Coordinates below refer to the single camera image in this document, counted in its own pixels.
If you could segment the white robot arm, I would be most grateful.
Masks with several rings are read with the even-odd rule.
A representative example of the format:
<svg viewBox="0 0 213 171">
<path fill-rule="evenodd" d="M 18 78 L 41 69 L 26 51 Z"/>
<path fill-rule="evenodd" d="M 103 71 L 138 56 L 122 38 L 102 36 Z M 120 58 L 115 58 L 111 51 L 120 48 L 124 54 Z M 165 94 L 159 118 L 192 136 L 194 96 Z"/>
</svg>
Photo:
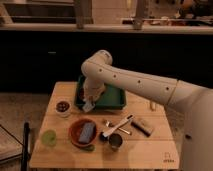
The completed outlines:
<svg viewBox="0 0 213 171">
<path fill-rule="evenodd" d="M 112 56 L 99 50 L 81 65 L 85 99 L 98 99 L 105 83 L 167 106 L 185 115 L 179 168 L 213 171 L 213 89 L 178 79 L 112 66 Z"/>
</svg>

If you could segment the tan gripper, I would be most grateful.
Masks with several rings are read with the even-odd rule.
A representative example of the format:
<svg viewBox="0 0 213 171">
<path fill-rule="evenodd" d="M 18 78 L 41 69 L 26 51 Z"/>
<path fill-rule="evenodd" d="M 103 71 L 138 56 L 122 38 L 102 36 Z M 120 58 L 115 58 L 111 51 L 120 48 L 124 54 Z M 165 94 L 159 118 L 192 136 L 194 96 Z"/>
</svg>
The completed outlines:
<svg viewBox="0 0 213 171">
<path fill-rule="evenodd" d="M 100 90 L 84 90 L 84 99 L 90 102 L 96 102 L 101 96 Z"/>
</svg>

